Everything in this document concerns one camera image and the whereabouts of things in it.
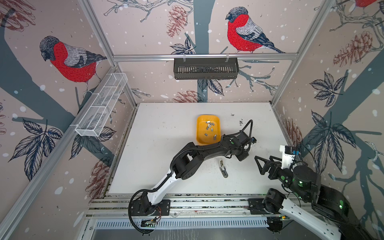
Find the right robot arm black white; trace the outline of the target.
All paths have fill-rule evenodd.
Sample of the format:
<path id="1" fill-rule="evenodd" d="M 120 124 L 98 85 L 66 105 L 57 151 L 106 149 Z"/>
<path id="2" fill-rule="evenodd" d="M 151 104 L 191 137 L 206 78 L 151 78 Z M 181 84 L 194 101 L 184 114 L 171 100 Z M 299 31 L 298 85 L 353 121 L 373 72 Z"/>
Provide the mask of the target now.
<path id="1" fill-rule="evenodd" d="M 320 220 L 295 204 L 280 191 L 270 188 L 262 201 L 268 213 L 286 216 L 322 240 L 372 240 L 362 226 L 349 201 L 339 191 L 322 185 L 321 176 L 306 165 L 282 168 L 282 160 L 255 157 L 261 175 L 279 180 L 300 202 L 311 204 L 312 210 L 324 217 Z"/>

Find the yellow plastic tray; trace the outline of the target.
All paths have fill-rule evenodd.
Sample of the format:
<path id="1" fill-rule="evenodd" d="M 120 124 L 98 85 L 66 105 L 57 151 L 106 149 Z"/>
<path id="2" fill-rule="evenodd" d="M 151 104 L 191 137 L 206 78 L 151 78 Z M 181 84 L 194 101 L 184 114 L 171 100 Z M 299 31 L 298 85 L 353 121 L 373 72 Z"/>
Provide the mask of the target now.
<path id="1" fill-rule="evenodd" d="M 211 123 L 207 124 L 206 121 L 211 121 L 215 125 L 212 126 Z M 218 143 L 221 139 L 221 124 L 219 117 L 215 115 L 200 115 L 197 118 L 197 136 L 196 140 L 200 145 L 210 145 Z"/>

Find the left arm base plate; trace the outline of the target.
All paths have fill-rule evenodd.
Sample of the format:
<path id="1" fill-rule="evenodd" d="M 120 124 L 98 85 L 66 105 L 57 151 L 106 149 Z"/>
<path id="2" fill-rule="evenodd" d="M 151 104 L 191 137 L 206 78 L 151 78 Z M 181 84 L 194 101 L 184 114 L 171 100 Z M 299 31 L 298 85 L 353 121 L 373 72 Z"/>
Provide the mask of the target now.
<path id="1" fill-rule="evenodd" d="M 129 207 L 131 216 L 168 216 L 170 213 L 170 200 L 162 200 L 159 204 L 152 205 L 148 200 L 134 200 Z"/>

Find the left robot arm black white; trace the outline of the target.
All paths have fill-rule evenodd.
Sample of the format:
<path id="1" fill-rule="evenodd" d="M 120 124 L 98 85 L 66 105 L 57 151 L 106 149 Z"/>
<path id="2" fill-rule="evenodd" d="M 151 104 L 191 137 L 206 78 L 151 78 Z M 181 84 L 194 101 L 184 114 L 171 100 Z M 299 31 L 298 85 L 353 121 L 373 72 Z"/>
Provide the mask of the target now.
<path id="1" fill-rule="evenodd" d="M 164 196 L 177 182 L 191 178 L 202 163 L 216 157 L 231 158 L 235 156 L 240 162 L 249 156 L 251 146 L 256 138 L 240 131 L 236 134 L 223 135 L 219 142 L 197 146 L 188 143 L 171 161 L 167 174 L 152 189 L 138 190 L 129 202 L 129 214 L 132 216 L 151 215 Z"/>

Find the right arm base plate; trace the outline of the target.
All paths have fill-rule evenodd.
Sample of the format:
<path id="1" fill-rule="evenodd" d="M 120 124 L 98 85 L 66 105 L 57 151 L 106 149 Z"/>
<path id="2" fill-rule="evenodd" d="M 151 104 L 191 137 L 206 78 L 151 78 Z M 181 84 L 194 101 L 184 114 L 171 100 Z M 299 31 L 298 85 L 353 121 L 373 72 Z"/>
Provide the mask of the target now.
<path id="1" fill-rule="evenodd" d="M 257 199 L 248 199 L 248 210 L 250 211 L 251 215 L 267 215 L 270 214 L 265 208 L 265 205 L 263 203 L 264 199 L 257 198 Z"/>

